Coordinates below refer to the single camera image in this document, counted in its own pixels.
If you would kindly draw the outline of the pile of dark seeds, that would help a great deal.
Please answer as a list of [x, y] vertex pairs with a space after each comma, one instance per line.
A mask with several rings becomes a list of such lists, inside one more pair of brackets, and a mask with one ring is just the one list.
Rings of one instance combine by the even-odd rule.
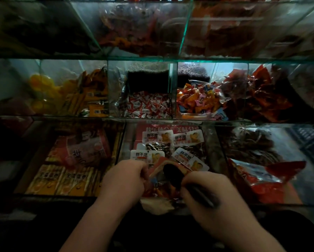
[[134, 62], [127, 69], [127, 86], [131, 94], [169, 92], [169, 68], [167, 62]]

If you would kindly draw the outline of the stack of yellow stick packets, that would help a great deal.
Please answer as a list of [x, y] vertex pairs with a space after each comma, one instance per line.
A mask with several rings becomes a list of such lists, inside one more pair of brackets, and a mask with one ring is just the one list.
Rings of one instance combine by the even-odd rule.
[[112, 156], [102, 160], [97, 167], [68, 169], [56, 155], [56, 139], [46, 158], [25, 189], [26, 195], [95, 197], [99, 194], [100, 184], [105, 173], [114, 166], [122, 138], [122, 129], [106, 132]]

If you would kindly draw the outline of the black plastic crate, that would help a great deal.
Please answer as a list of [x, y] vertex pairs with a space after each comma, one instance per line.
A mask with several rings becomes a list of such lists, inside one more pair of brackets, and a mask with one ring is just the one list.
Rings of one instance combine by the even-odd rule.
[[286, 131], [299, 145], [299, 149], [314, 164], [314, 128], [298, 127], [294, 125]]

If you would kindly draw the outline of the red snack bag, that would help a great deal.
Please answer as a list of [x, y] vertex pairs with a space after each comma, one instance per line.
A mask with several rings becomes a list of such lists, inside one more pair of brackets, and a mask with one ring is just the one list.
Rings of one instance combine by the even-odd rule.
[[192, 172], [191, 169], [166, 157], [159, 157], [148, 169], [149, 179], [145, 182], [145, 191], [140, 199], [142, 208], [153, 215], [164, 215], [185, 208], [180, 196], [180, 189], [173, 186], [164, 175], [163, 168], [167, 164], [174, 165], [183, 175]]

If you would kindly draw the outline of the black scoop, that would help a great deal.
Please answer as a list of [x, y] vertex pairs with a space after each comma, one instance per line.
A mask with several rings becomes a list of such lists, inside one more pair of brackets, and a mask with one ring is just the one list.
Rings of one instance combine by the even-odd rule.
[[[166, 179], [171, 183], [176, 190], [180, 191], [182, 179], [185, 174], [174, 164], [166, 164], [163, 167], [163, 173]], [[195, 197], [202, 206], [216, 209], [220, 206], [220, 201], [215, 194], [207, 190], [201, 185], [192, 185], [190, 188], [194, 189]]]

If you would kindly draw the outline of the person's right hand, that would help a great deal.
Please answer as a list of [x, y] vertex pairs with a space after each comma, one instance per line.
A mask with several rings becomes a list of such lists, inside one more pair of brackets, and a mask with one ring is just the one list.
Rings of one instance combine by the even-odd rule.
[[[200, 185], [215, 195], [218, 207], [212, 209], [198, 203], [189, 193], [187, 185]], [[245, 230], [257, 220], [247, 203], [223, 174], [197, 171], [182, 180], [181, 196], [195, 220], [210, 234], [222, 237], [223, 233]]]

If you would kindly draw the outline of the pile of orange red snacks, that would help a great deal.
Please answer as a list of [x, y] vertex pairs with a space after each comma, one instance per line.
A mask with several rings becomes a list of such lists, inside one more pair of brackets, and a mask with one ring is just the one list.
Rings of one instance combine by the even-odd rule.
[[117, 47], [139, 56], [158, 55], [158, 19], [161, 9], [152, 3], [120, 4], [101, 9], [102, 27], [95, 37], [100, 46]]

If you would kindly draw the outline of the pink snack bag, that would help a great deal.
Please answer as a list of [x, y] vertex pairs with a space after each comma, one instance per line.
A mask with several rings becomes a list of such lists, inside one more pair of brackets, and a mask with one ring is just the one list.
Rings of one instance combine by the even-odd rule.
[[56, 155], [68, 169], [97, 167], [102, 160], [110, 159], [112, 151], [104, 128], [59, 136]]

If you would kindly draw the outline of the pile of red brown snacks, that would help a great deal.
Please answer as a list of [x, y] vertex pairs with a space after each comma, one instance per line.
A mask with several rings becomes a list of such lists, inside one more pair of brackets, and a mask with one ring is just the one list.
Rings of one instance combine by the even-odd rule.
[[258, 35], [268, 10], [265, 0], [194, 0], [184, 53], [248, 59], [259, 47]]

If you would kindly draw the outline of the glass display case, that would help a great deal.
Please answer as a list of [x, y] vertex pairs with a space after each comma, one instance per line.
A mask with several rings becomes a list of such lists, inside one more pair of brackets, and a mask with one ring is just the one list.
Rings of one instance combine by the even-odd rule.
[[[230, 176], [228, 158], [220, 134], [235, 127], [262, 128], [271, 132], [274, 149], [284, 162], [306, 161], [291, 180], [301, 205], [314, 208], [314, 164], [299, 149], [286, 128], [314, 128], [314, 0], [265, 0], [255, 55], [248, 59], [190, 56], [184, 53], [194, 0], [0, 0], [0, 206], [12, 202], [70, 200], [87, 202], [92, 197], [24, 194], [33, 171], [37, 171], [59, 136], [104, 128], [122, 129], [118, 161], [129, 159], [131, 150], [163, 151], [173, 158], [178, 148], [171, 143], [135, 140], [139, 123], [198, 126], [204, 143], [179, 146], [210, 170]], [[102, 27], [101, 9], [115, 3], [152, 3], [161, 9], [158, 19], [158, 55], [139, 56], [117, 47], [100, 46], [95, 37]], [[134, 62], [167, 62], [172, 117], [170, 119], [124, 118], [129, 94], [127, 70]], [[271, 64], [279, 85], [294, 104], [292, 119], [285, 123], [248, 120], [187, 120], [176, 117], [177, 89], [189, 80], [220, 85], [234, 69], [252, 73], [260, 64]], [[109, 117], [38, 115], [31, 108], [37, 93], [28, 84], [43, 74], [60, 85], [105, 66], [108, 71]], [[251, 204], [265, 207], [267, 204]]]

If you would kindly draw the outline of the pile of dark dried snacks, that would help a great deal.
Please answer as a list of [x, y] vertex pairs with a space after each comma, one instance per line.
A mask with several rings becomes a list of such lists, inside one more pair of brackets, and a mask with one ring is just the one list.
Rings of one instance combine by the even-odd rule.
[[266, 166], [284, 162], [274, 149], [271, 135], [268, 129], [235, 127], [221, 132], [220, 140], [227, 158]]

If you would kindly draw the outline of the red printed box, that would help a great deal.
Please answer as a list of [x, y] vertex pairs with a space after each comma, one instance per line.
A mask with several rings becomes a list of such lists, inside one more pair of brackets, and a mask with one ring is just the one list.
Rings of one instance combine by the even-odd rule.
[[167, 124], [147, 124], [139, 123], [136, 127], [135, 140], [142, 141], [143, 132], [158, 132], [164, 130], [172, 130], [174, 134], [190, 132], [194, 130], [199, 130], [198, 126], [189, 126], [189, 125], [172, 125], [171, 123]]

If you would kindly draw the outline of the white label snack packet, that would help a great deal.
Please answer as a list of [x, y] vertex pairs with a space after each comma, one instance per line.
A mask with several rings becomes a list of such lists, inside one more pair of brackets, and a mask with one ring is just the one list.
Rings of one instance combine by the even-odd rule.
[[176, 133], [172, 136], [172, 145], [175, 147], [184, 145], [191, 146], [204, 142], [205, 139], [201, 129], [183, 133]]
[[173, 153], [172, 157], [187, 167], [192, 171], [209, 171], [210, 168], [203, 161], [201, 161], [198, 157], [185, 150], [184, 148], [178, 147]]
[[161, 130], [161, 131], [144, 131], [142, 132], [142, 143], [151, 142], [165, 142], [171, 143], [173, 137], [173, 130]]
[[160, 157], [165, 157], [165, 153], [159, 150], [131, 150], [130, 159], [146, 162], [154, 165]]

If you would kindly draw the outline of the pile of orange candies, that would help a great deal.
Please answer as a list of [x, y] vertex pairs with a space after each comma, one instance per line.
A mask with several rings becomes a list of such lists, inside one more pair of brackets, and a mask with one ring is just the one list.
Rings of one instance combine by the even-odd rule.
[[216, 82], [189, 80], [183, 88], [177, 89], [176, 117], [187, 120], [228, 121], [225, 108], [230, 99]]

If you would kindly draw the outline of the pile of yellow packets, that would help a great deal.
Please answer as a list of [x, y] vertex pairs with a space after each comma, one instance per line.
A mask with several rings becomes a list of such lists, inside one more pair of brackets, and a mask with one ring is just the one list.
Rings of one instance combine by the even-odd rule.
[[37, 93], [31, 108], [38, 115], [70, 117], [109, 117], [108, 71], [105, 66], [77, 78], [65, 79], [60, 85], [43, 74], [34, 74], [28, 84]]

